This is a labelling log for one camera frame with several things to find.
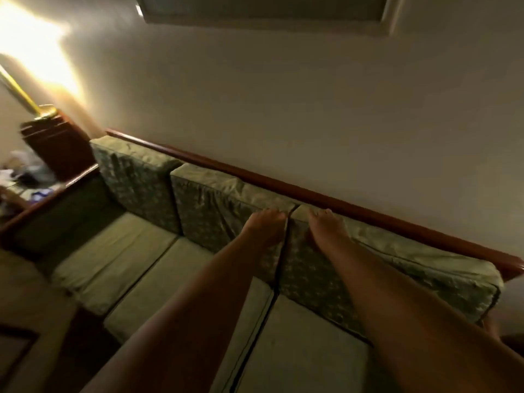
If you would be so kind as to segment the person's right hand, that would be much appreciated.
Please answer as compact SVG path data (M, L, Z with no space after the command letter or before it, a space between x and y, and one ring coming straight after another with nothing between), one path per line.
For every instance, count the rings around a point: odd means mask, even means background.
M327 257L342 253L349 241L346 227L338 216L336 224L309 224L309 231L316 246Z

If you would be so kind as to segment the person's left hand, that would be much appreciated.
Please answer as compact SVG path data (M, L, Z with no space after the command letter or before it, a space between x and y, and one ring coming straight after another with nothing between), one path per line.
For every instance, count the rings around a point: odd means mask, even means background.
M258 212L254 212L248 218L239 237L243 243L266 250L284 240L287 220L280 224L262 224L257 220Z

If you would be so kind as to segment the person's left forearm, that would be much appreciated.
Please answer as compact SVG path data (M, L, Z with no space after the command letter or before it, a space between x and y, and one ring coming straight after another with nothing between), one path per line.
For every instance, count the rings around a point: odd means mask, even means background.
M209 393L264 251L235 238L81 393Z

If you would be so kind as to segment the person's right forearm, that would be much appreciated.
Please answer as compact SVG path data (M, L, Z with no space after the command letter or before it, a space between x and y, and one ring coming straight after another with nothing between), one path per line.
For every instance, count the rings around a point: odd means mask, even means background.
M351 240L328 257L404 393L524 393L524 359Z

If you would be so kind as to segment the green seat cushion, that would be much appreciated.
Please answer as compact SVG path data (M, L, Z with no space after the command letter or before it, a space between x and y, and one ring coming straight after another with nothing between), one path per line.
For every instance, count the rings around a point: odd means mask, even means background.
M260 244L231 247L217 267L180 238L120 300L104 326L123 348L95 393L230 393L274 296L253 278Z
M107 315L180 236L129 212L90 220L46 259L50 281Z
M279 296L235 393L401 391L369 344Z

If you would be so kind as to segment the dark wooden side table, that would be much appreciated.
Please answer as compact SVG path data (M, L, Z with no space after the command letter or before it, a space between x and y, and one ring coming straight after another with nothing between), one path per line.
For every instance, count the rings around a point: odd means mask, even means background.
M61 111L22 123L19 133L60 182L68 182L96 164L89 136Z

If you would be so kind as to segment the clutter of bags and papers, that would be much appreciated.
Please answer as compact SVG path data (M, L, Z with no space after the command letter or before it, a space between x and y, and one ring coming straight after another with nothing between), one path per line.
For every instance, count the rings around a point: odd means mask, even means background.
M29 147L14 150L0 164L0 204L26 210L61 189L49 166Z

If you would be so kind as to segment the brass floor lamp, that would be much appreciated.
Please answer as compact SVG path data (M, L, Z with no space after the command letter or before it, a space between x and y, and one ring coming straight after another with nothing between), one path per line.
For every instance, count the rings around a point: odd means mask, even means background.
M22 107L32 114L35 120L45 120L55 118L58 110L54 105L38 105L16 82L16 80L0 64L0 83L7 91L22 105Z

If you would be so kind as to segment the wooden sofa frame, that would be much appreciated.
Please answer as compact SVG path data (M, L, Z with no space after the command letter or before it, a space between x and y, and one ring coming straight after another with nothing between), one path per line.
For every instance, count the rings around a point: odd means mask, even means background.
M350 204L343 200L332 198L274 178L266 177L237 166L228 165L211 158L177 149L170 145L157 144L114 129L108 129L106 134L114 138L119 138L167 154L194 165L233 175L246 183L273 191L285 197L293 198L319 208L331 209L344 217L356 219L360 222L388 230L397 235L415 240L433 248L471 258L486 260L491 262L498 269L505 282L524 275L524 260L517 256L475 244L458 237L450 236L439 231L431 230L361 206ZM67 182L64 188L54 192L49 198L31 206L28 210L23 211L17 217L4 224L0 227L0 246L9 251L20 253L23 257L32 257L33 254L31 252L18 248L12 241L12 237L16 231L21 229L23 225L29 223L32 219L36 218L39 214L55 206L62 197L81 188L82 185L88 183L89 180L95 178L99 173L100 171L97 165L91 166L80 175L77 175L73 180Z

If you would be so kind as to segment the framed wall picture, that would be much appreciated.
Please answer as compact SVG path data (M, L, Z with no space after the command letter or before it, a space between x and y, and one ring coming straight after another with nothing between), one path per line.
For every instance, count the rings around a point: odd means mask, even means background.
M234 30L393 34L405 0L136 0L150 24Z

